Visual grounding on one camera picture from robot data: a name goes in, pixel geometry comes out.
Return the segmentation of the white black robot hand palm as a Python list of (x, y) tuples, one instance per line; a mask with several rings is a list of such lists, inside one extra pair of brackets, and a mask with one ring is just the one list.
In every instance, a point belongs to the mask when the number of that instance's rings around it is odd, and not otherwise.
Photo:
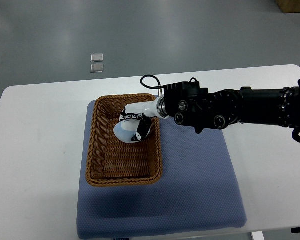
[(119, 122), (124, 120), (139, 120), (142, 116), (148, 118), (163, 118), (159, 112), (158, 101), (146, 101), (127, 104), (120, 113)]

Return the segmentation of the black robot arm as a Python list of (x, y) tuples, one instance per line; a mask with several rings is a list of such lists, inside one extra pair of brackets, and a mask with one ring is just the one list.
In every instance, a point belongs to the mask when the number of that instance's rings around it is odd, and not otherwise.
[(150, 133), (152, 119), (173, 118), (179, 126), (223, 130), (230, 125), (256, 124), (292, 128), (292, 139), (300, 143), (300, 79), (296, 87), (259, 89), (242, 87), (210, 93), (194, 77), (167, 85), (154, 101), (127, 104), (113, 131), (124, 143), (138, 143)]

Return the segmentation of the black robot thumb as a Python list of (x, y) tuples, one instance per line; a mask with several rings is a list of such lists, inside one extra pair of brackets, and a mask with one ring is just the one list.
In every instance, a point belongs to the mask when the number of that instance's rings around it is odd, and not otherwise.
[(142, 116), (140, 119), (136, 119), (132, 121), (136, 126), (135, 135), (131, 138), (132, 142), (140, 142), (145, 140), (145, 138), (150, 133), (152, 120), (150, 117)]

